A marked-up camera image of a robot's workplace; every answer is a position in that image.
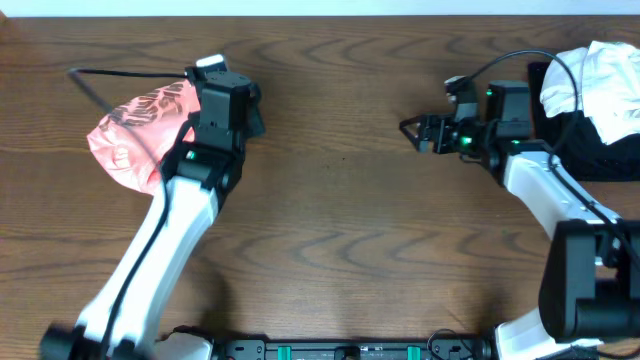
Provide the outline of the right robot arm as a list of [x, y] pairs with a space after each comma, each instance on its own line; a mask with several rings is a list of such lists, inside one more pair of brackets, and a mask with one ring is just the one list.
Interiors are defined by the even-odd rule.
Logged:
[[498, 325], [484, 359], [597, 358], [603, 342], [639, 335], [639, 224], [602, 206], [531, 139], [529, 87], [492, 81], [478, 113], [475, 86], [447, 83], [447, 114], [400, 122], [419, 152], [456, 153], [484, 167], [533, 214], [551, 240], [537, 307]]

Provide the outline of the pink printed t-shirt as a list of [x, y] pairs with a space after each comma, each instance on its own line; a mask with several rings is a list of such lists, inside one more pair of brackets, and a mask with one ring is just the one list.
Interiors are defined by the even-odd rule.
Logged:
[[104, 116], [87, 135], [89, 149], [117, 183], [154, 194], [161, 182], [157, 163], [188, 115], [199, 110], [196, 90], [187, 80], [154, 89]]

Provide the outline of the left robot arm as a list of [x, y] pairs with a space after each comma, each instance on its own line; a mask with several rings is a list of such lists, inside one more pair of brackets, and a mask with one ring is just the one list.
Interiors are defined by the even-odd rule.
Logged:
[[248, 77], [189, 67], [200, 104], [162, 160], [149, 211], [116, 270], [71, 329], [50, 325], [43, 359], [151, 359], [161, 317], [187, 260], [241, 179], [246, 142], [265, 127]]

